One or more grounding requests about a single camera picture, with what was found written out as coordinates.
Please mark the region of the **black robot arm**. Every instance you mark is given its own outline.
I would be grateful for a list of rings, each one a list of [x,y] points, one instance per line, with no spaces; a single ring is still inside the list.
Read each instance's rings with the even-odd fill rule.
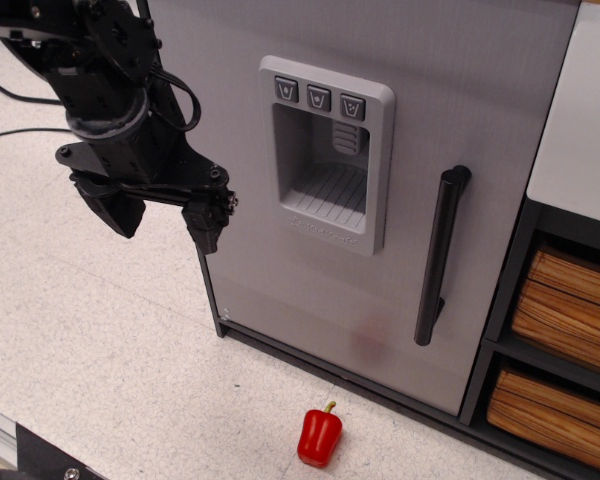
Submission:
[[[0,1],[0,41],[45,80],[76,142],[57,150],[88,207],[132,237],[147,202],[179,206],[200,253],[212,254],[237,200],[227,171],[186,135],[185,84],[160,61],[153,20],[125,1]]]

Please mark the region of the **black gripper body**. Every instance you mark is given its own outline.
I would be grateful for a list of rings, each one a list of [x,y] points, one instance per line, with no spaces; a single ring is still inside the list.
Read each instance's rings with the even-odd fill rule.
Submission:
[[[155,115],[133,127],[64,145],[56,160],[71,169],[70,179],[88,199],[120,195],[176,205],[200,201],[213,218],[229,217],[235,210],[227,171]]]

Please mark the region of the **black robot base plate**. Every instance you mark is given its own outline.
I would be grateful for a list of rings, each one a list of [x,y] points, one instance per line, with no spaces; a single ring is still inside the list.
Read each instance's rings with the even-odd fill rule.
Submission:
[[[28,428],[16,424],[17,471],[24,479],[103,480],[104,476],[52,445]]]

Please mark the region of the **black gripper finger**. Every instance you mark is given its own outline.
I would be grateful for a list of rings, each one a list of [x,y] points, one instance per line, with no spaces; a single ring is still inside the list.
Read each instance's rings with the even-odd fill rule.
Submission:
[[[76,182],[75,186],[87,206],[115,233],[132,238],[138,229],[145,203],[127,196],[113,185]]]
[[[182,209],[187,230],[203,255],[218,249],[222,230],[228,225],[227,212],[217,205],[205,202],[187,202]]]

